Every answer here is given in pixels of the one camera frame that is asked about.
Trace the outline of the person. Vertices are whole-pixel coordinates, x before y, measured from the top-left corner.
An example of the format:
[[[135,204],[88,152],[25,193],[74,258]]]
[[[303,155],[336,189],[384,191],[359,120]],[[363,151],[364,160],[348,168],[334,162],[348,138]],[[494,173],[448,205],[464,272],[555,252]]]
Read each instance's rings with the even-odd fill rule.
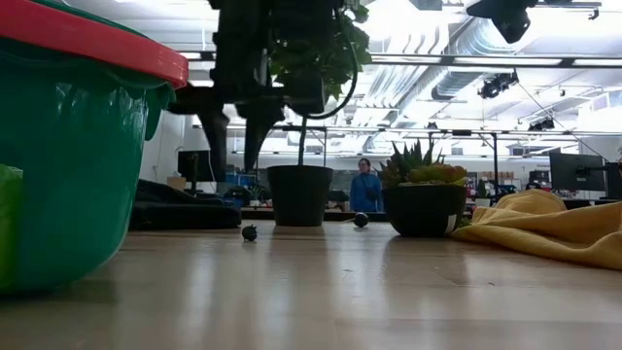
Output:
[[[352,179],[350,186],[350,209],[364,213],[383,212],[380,179],[371,172],[371,164],[367,158],[361,158],[358,167],[360,173]]]

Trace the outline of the yellow cloth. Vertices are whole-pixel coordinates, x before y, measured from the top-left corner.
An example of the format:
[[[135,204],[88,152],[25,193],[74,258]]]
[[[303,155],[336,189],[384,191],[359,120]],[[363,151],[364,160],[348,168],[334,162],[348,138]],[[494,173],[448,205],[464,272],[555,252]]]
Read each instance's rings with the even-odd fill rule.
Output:
[[[622,202],[576,209],[551,192],[528,190],[478,207],[450,236],[566,263],[622,271]]]

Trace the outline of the teal plastic slotted basket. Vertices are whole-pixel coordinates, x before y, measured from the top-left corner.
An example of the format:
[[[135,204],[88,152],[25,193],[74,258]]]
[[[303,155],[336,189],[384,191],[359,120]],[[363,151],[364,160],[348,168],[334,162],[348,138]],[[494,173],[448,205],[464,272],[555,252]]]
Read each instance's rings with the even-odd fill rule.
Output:
[[[143,146],[176,88],[0,38],[0,163],[22,171],[16,265],[0,296],[74,282],[119,249]]]

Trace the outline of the black cloth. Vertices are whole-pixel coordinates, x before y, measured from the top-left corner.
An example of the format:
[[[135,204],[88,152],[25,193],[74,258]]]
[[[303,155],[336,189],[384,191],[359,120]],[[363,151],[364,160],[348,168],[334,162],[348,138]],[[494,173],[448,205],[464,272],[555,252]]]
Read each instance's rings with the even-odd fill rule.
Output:
[[[230,229],[241,213],[217,197],[195,197],[167,185],[139,180],[129,230]]]

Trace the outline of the black bowl planter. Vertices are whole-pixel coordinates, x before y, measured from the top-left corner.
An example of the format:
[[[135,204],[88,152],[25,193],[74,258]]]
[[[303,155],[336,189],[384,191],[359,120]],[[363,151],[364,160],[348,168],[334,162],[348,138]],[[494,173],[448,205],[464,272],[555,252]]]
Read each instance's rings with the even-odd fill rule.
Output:
[[[405,237],[441,238],[461,222],[467,189],[456,185],[416,185],[382,191],[392,227]]]

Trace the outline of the green spiky succulent plant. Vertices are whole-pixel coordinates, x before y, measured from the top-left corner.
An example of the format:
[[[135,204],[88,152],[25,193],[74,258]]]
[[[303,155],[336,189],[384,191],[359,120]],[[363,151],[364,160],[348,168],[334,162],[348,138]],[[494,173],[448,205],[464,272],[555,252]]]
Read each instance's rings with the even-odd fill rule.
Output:
[[[441,155],[432,159],[433,147],[422,153],[421,142],[402,151],[393,144],[394,153],[385,162],[380,163],[377,171],[384,189],[419,185],[455,185],[463,186],[467,171],[461,166],[446,164]]]

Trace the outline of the black overhead light bar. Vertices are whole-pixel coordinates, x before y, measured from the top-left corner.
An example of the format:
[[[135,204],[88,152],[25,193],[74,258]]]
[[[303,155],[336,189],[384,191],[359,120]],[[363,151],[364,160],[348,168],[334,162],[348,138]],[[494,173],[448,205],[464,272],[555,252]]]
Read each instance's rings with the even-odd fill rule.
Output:
[[[622,56],[533,56],[372,53],[369,65],[483,68],[622,69]]]

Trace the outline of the black round tree pot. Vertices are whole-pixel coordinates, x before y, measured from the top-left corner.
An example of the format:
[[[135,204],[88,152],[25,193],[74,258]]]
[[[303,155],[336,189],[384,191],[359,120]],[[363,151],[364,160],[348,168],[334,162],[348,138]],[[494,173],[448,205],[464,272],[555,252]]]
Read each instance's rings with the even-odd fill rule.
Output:
[[[274,220],[282,227],[320,227],[328,203],[333,170],[312,165],[267,169]]]

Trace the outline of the black computer monitor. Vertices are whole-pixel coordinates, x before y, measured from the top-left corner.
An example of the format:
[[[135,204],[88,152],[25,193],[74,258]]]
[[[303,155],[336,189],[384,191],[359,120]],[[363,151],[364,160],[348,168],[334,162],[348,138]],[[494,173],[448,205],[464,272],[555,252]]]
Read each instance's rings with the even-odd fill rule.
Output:
[[[605,164],[606,196],[622,200],[622,163],[607,162]]]
[[[177,172],[189,183],[190,191],[197,192],[199,182],[224,182],[226,160],[212,151],[179,151]]]
[[[549,162],[554,190],[605,191],[605,168],[601,157],[551,153]]]

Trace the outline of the artificial green leafy tree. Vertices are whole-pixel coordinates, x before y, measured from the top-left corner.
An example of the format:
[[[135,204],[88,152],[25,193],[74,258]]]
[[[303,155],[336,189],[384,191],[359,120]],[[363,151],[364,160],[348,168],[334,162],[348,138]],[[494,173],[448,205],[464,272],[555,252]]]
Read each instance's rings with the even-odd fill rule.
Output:
[[[350,102],[359,73],[370,60],[369,36],[360,25],[368,20],[361,0],[338,0],[328,21],[326,39],[278,39],[270,56],[270,74],[284,86],[285,77],[317,71],[325,84],[325,111],[302,117],[297,163],[304,163],[307,122],[337,115]]]

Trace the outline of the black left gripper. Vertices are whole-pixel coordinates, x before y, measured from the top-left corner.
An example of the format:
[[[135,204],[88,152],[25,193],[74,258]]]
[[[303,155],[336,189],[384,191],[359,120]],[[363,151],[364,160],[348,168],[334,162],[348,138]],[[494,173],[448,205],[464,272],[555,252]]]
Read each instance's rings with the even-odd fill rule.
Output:
[[[210,147],[208,163],[216,182],[225,180],[226,138],[229,117],[226,104],[232,104],[246,120],[244,167],[255,168],[261,146],[276,122],[284,116],[281,97],[269,86],[263,50],[236,46],[217,46],[212,54],[212,85],[189,83],[176,91],[176,100],[167,110],[173,114],[198,116]]]

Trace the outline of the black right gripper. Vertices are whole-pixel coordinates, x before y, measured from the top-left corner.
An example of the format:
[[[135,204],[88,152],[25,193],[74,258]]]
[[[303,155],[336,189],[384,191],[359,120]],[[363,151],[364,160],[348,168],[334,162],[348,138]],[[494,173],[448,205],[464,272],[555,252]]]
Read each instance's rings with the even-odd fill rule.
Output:
[[[490,19],[505,42],[514,44],[531,26],[527,9],[537,3],[538,0],[472,0],[466,4],[466,13]]]

